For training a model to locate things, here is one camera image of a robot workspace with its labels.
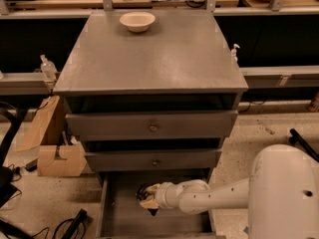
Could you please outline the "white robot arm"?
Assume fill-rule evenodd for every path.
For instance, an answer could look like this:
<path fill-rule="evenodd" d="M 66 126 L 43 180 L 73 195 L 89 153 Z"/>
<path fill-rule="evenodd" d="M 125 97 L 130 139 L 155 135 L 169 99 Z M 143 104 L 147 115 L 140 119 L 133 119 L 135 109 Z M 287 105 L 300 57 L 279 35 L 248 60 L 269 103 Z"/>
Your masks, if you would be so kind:
<path fill-rule="evenodd" d="M 215 189 L 199 179 L 162 182 L 141 188 L 137 199 L 151 213 L 246 208 L 249 239 L 319 239 L 318 170 L 305 151 L 275 144 L 256 155 L 246 179 Z"/>

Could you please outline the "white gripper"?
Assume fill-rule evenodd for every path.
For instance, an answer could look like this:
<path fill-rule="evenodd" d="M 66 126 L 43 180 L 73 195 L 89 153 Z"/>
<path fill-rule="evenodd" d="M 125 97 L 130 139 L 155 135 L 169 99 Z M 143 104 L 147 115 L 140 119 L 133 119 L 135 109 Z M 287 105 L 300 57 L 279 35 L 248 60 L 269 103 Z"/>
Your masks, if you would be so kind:
<path fill-rule="evenodd" d="M 178 198 L 181 188 L 178 184 L 164 182 L 162 184 L 150 185 L 146 188 L 146 192 L 156 193 L 155 200 L 145 199 L 140 201 L 140 206 L 144 209 L 173 209 L 178 208 Z"/>

